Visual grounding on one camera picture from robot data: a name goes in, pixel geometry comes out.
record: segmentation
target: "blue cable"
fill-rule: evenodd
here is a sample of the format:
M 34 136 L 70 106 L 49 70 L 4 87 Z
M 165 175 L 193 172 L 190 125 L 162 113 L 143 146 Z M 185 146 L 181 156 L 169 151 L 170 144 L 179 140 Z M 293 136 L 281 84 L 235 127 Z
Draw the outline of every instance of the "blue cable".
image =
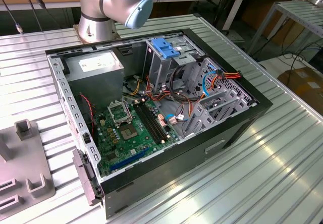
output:
M 208 66 L 214 70 L 217 70 L 212 64 L 209 64 Z
M 173 117 L 174 115 L 173 114 L 169 114 L 165 117 L 165 120 L 167 121 L 169 117 Z
M 166 121 L 168 121 L 168 118 L 170 118 L 170 117 L 175 117 L 175 118 L 177 118 L 178 119 L 178 117 L 176 117 L 176 116 L 174 116 L 173 114 L 169 114 L 169 115 L 167 115 L 166 117 L 165 117 L 165 120 Z
M 216 74 L 216 72 L 215 71 L 211 71 L 211 72 L 205 74 L 204 77 L 203 77 L 203 80 L 202 80 L 202 88 L 203 88 L 203 92 L 204 92 L 204 94 L 206 96 L 209 96 L 209 93 L 207 92 L 207 90 L 205 88 L 205 79 L 206 79 L 206 77 L 207 77 L 208 74 Z

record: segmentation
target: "red cable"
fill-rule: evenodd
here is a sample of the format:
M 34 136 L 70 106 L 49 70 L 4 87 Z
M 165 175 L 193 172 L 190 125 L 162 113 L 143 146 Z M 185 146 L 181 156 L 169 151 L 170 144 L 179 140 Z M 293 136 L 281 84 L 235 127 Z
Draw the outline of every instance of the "red cable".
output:
M 87 102 L 87 105 L 89 106 L 89 109 L 90 109 L 91 121 L 92 121 L 92 137 L 93 137 L 93 135 L 94 135 L 94 121 L 93 121 L 93 112 L 92 112 L 91 103 L 83 94 L 80 94 L 80 96 L 85 99 L 85 101 Z

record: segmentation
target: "connector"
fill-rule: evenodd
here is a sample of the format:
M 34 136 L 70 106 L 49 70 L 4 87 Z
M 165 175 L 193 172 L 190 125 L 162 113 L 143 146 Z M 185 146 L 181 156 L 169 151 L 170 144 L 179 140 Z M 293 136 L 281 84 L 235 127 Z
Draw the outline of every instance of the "connector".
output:
M 36 1 L 37 1 L 37 3 L 39 4 L 39 6 L 40 6 L 42 9 L 46 9 L 46 5 L 45 5 L 44 1 L 42 1 L 42 0 L 36 0 Z
M 16 29 L 21 35 L 24 34 L 24 31 L 23 31 L 22 27 L 18 23 L 16 24 Z

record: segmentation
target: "chipset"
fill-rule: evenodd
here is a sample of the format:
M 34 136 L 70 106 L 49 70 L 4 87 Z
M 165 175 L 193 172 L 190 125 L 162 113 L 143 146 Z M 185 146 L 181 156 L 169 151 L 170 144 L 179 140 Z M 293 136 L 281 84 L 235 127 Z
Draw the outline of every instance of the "chipset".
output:
M 121 132 L 124 140 L 129 140 L 133 137 L 138 136 L 138 133 L 132 124 L 120 126 L 119 131 Z

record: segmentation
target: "slotted aluminum surface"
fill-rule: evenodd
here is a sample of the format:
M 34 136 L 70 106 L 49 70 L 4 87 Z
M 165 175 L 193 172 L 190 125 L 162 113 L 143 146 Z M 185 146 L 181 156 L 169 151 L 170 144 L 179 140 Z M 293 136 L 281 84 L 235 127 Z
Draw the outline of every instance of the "slotted aluminum surface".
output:
M 323 8 L 308 1 L 290 1 L 278 2 L 276 9 L 314 34 L 323 37 Z
M 319 223 L 323 217 L 323 125 L 296 96 L 202 18 L 152 19 L 125 38 L 191 28 L 274 105 L 238 140 L 109 220 L 110 223 Z M 2 223 L 105 223 L 87 204 L 72 162 L 75 148 L 44 50 L 80 44 L 72 29 L 0 38 L 0 127 L 28 118 L 41 130 L 54 197 Z

